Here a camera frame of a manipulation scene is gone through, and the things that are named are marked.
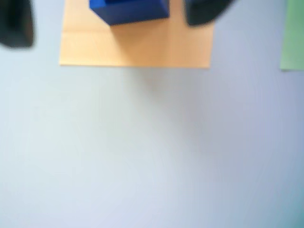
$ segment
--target light blue surface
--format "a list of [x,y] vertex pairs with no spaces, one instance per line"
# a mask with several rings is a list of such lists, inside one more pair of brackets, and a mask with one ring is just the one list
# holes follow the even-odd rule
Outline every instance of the light blue surface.
[[60,67],[63,1],[1,49],[1,228],[303,227],[304,73],[285,0],[241,0],[210,70]]

